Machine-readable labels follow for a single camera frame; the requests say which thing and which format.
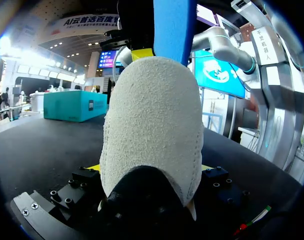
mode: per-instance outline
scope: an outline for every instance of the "black table surface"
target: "black table surface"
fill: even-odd
[[[49,199],[50,191],[66,185],[77,167],[99,164],[103,115],[82,123],[36,116],[7,124],[0,128],[0,186],[6,201],[33,190]],[[258,200],[283,205],[301,189],[274,164],[208,129],[204,129],[202,164],[223,167]]]

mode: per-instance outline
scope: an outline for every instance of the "blue display screen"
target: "blue display screen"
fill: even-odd
[[[103,51],[100,54],[100,58],[98,60],[99,68],[113,68],[113,60],[116,57],[117,51]],[[121,62],[117,61],[115,63],[116,67],[122,67]]]
[[[236,73],[238,67],[215,59],[205,50],[195,52],[195,78],[200,87],[244,98],[246,90]]]

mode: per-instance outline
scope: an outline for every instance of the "blue foam block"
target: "blue foam block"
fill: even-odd
[[[196,0],[154,0],[154,53],[185,66],[197,20]]]

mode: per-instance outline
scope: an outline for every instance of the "yellow pad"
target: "yellow pad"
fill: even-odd
[[[94,166],[90,166],[88,167],[87,169],[94,169],[96,171],[99,171],[100,172],[100,164],[98,165],[94,165]],[[210,167],[210,166],[206,166],[206,165],[202,165],[202,171],[206,170],[206,169],[213,169],[213,167]]]
[[[146,58],[146,57],[153,57],[154,54],[152,52],[152,48],[144,48],[144,49],[138,49],[131,51],[132,54],[132,60],[133,62],[135,60],[138,60],[140,58]]]

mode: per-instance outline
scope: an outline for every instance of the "teal display counter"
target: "teal display counter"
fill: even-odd
[[[83,122],[107,113],[106,94],[63,91],[44,94],[44,118]]]

